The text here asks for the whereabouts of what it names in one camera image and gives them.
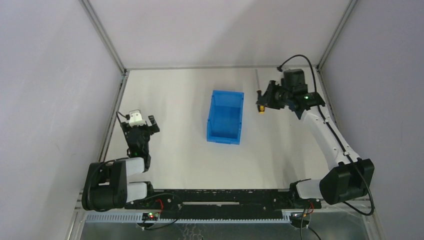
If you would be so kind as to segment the yellow black screwdriver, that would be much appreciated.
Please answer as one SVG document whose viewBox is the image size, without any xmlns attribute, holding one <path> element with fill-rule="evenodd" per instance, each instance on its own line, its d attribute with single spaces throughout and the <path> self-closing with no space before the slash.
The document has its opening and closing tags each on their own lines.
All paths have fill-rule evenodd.
<svg viewBox="0 0 424 240">
<path fill-rule="evenodd" d="M 257 85 L 257 100 L 256 100 L 256 107 L 257 110 L 260 114 L 264 114 L 265 113 L 265 107 L 263 105 L 259 104 L 259 100 L 262 97 L 262 91 L 261 91 L 261 87 L 260 87 L 260 81 L 259 81 L 259 73 L 258 73 L 258 69 L 255 69 L 255 79 L 256 79 L 256 85 Z"/>
</svg>

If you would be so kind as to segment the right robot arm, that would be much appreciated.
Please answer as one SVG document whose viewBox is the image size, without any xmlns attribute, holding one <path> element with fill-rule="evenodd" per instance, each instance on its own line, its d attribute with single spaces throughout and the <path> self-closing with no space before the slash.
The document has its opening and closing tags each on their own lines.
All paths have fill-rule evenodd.
<svg viewBox="0 0 424 240">
<path fill-rule="evenodd" d="M 306 84 L 286 88 L 271 80 L 265 92 L 257 90 L 258 112 L 289 109 L 310 130 L 327 162 L 322 179 L 299 180 L 291 188 L 299 199 L 322 199 L 330 205 L 372 196 L 370 183 L 375 166 L 361 158 L 343 138 L 326 112 L 325 101 Z"/>
</svg>

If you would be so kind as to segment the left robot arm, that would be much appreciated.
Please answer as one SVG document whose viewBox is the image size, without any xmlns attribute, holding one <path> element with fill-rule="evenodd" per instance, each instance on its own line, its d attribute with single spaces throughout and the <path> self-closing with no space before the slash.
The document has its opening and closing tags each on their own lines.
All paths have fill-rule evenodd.
<svg viewBox="0 0 424 240">
<path fill-rule="evenodd" d="M 129 177 L 149 170 L 151 136 L 160 132 L 153 115 L 147 123 L 139 112 L 126 116 L 120 122 L 127 156 L 104 162 L 91 163 L 84 183 L 81 204 L 86 211 L 106 212 L 124 208 L 126 204 L 148 196 L 149 182 L 131 182 Z"/>
</svg>

